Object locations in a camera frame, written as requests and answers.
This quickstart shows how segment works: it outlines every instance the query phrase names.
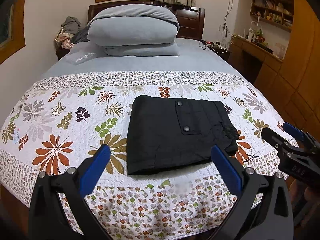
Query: bottle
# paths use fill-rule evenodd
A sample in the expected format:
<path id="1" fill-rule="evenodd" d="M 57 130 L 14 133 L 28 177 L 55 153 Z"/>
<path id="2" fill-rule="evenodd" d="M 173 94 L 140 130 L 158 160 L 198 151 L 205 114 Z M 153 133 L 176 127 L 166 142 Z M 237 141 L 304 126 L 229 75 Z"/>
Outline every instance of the bottle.
<path id="1" fill-rule="evenodd" d="M 248 41 L 249 41 L 249 42 L 251 42 L 252 37 L 253 37 L 253 30 L 252 30 L 252 28 L 250 28 L 250 29 L 249 29 L 249 35 L 248 35 Z"/>

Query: metal screw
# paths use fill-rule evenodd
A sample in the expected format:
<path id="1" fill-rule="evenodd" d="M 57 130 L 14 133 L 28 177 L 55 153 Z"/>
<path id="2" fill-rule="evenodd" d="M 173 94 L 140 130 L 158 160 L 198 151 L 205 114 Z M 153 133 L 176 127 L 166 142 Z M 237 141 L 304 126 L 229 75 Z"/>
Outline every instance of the metal screw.
<path id="1" fill-rule="evenodd" d="M 76 172 L 76 168 L 75 167 L 70 167 L 69 169 L 67 169 L 67 173 L 68 174 L 74 174 Z"/>
<path id="2" fill-rule="evenodd" d="M 44 171 L 41 171 L 40 173 L 39 173 L 39 175 L 38 175 L 38 177 L 39 178 L 44 178 L 44 176 L 45 176 L 45 172 Z"/>
<path id="3" fill-rule="evenodd" d="M 250 174 L 250 175 L 252 175 L 252 174 L 254 174 L 254 169 L 251 168 L 251 167 L 249 167 L 249 168 L 246 168 L 246 169 L 245 169 L 245 172 L 248 173 L 248 174 Z"/>
<path id="4" fill-rule="evenodd" d="M 275 173 L 275 176 L 278 178 L 278 179 L 282 179 L 283 178 L 283 175 L 281 172 L 276 172 Z"/>

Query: mattress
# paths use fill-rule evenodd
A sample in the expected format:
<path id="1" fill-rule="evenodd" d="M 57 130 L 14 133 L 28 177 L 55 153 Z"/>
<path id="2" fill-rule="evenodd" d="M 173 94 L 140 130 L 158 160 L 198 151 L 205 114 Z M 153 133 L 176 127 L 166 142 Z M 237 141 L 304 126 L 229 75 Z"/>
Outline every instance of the mattress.
<path id="1" fill-rule="evenodd" d="M 230 65 L 198 41 L 182 40 L 180 46 L 181 57 L 97 57 L 78 65 L 67 63 L 67 57 L 60 60 L 22 96 L 4 123 L 1 184 L 29 206 L 40 170 L 64 173 L 106 143 L 111 160 L 85 199 L 114 239 L 179 239 L 217 227 L 236 197 L 213 163 L 149 176 L 126 174 L 134 99 L 221 101 L 240 136 L 235 157 L 260 174 L 274 174 L 279 164 L 276 151 L 261 138 L 264 127 L 296 142 L 283 131 L 283 120 L 271 104 Z M 81 232 L 67 199 L 63 194 L 60 199 L 72 228 Z M 258 195 L 254 205 L 260 200 Z"/>

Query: headboard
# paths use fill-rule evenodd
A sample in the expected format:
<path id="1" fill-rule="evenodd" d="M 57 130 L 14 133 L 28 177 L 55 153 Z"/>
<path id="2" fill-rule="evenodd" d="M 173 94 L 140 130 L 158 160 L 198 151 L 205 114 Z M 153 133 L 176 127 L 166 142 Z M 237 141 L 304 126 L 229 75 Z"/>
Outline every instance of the headboard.
<path id="1" fill-rule="evenodd" d="M 130 0 L 93 4 L 89 6 L 88 22 L 91 21 L 102 10 L 124 4 L 149 4 L 167 7 L 174 13 L 180 24 L 180 30 L 178 32 L 177 38 L 187 38 L 193 40 L 202 39 L 204 27 L 204 8 L 190 8 L 181 5 L 161 3 L 156 0 Z"/>

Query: quilt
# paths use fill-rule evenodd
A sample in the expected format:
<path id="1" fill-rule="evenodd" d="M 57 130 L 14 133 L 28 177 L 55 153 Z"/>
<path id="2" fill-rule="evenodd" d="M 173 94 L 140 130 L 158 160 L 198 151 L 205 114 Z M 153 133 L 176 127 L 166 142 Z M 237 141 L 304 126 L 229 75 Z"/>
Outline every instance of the quilt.
<path id="1" fill-rule="evenodd" d="M 261 138 L 270 127 L 296 145 L 283 120 L 247 81 L 221 72 L 96 72 L 36 82 L 7 117 L 0 142 L 0 182 L 29 206 L 39 171 L 61 174 L 110 146 L 111 159 L 86 202 L 114 239 L 179 239 L 217 227 L 232 208 L 213 163 L 148 176 L 126 174 L 126 137 L 139 95 L 221 101 L 239 133 L 235 158 L 260 174 L 278 171 Z M 69 223 L 81 232 L 60 195 Z M 261 196 L 257 196 L 255 205 Z"/>

